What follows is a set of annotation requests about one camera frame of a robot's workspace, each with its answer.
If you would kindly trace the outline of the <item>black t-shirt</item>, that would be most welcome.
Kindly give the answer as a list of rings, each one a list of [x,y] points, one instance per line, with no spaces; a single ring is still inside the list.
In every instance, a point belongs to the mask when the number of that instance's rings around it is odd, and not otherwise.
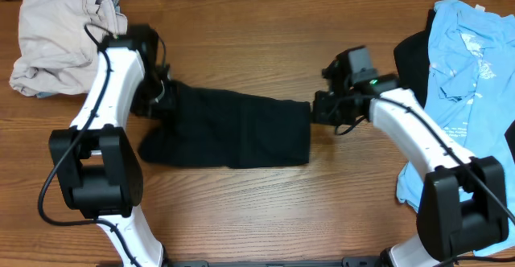
[[[174,106],[138,147],[148,163],[248,169],[310,159],[311,106],[227,90],[168,83]]]

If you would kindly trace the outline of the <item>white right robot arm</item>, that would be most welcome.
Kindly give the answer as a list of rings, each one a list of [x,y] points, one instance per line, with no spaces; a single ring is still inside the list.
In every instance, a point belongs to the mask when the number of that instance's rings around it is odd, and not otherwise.
[[[505,172],[450,138],[394,74],[379,75],[366,47],[338,54],[322,71],[328,90],[315,93],[313,122],[350,129],[369,121],[386,133],[423,181],[417,232],[378,256],[345,257],[344,266],[454,266],[473,250],[505,241],[514,215]]]

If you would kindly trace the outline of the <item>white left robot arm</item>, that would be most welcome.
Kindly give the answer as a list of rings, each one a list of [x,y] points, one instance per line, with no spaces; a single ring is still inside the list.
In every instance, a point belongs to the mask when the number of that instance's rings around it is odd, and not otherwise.
[[[169,266],[142,211],[142,169],[126,135],[130,114],[159,119],[176,106],[166,46],[147,24],[132,25],[124,35],[108,32],[94,44],[99,61],[93,86],[71,125],[49,138],[54,166],[39,193],[39,216],[54,226],[100,227],[123,266]],[[82,220],[58,221],[45,213],[53,179]]]

